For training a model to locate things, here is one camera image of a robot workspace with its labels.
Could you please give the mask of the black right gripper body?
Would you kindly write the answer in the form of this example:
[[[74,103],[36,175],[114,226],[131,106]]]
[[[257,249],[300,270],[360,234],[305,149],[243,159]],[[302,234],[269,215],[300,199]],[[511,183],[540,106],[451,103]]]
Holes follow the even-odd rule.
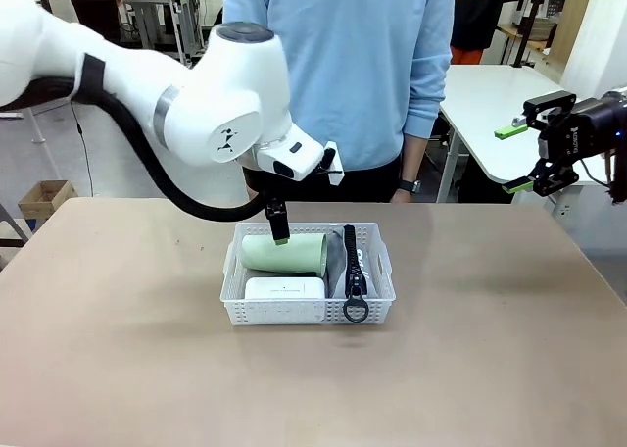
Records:
[[[603,97],[554,109],[538,137],[539,155],[549,162],[576,162],[617,149],[626,138],[626,99]]]

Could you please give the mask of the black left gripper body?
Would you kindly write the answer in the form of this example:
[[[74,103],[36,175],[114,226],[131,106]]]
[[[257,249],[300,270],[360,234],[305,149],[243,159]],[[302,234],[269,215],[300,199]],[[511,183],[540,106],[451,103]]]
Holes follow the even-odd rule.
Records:
[[[250,199],[254,199],[260,192],[274,191],[282,184],[281,178],[275,174],[248,168],[243,168],[242,172]]]

